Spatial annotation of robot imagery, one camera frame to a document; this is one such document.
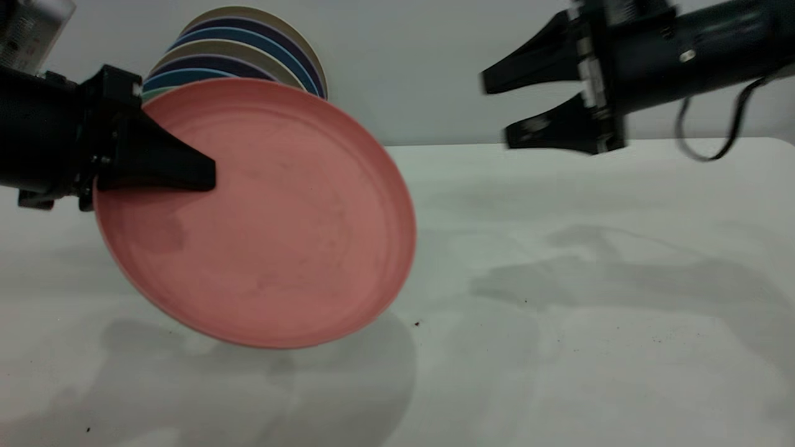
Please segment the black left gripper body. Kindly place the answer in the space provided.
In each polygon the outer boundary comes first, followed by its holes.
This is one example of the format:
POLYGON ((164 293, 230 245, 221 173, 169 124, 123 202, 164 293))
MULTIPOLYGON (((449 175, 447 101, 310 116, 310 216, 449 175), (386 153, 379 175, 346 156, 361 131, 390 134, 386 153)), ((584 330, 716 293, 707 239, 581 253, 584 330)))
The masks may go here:
POLYGON ((97 177, 108 171, 119 147, 122 122, 141 111, 143 80, 111 65, 78 87, 79 131, 76 196, 79 211, 92 212, 97 177))

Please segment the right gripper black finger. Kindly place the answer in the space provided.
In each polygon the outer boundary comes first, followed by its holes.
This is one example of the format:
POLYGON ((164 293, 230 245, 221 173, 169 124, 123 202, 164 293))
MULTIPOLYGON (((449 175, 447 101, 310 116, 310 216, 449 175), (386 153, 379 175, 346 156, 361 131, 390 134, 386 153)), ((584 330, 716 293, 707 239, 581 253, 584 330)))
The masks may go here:
POLYGON ((581 93, 504 130, 509 149, 560 149, 597 155, 600 129, 581 93))
POLYGON ((528 42, 481 73, 485 94, 508 93, 536 84, 581 81, 579 20, 557 12, 528 42))

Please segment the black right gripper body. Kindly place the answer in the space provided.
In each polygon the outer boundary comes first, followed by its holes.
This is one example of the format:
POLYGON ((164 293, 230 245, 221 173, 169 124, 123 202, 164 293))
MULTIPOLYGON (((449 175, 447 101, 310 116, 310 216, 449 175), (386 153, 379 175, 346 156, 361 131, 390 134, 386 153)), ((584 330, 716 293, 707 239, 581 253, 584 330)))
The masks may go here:
POLYGON ((625 114, 619 110, 616 57, 606 3, 571 3, 571 31, 578 53, 584 105, 596 126, 596 154, 603 155, 627 145, 625 114))

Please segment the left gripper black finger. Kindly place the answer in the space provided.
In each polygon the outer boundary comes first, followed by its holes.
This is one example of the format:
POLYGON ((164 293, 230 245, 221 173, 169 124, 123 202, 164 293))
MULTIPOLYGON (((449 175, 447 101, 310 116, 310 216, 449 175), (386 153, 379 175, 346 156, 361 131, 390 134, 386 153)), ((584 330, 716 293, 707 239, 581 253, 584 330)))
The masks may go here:
POLYGON ((99 169, 100 191, 180 189, 207 192, 216 186, 216 162, 171 135, 139 111, 117 121, 109 162, 99 169))

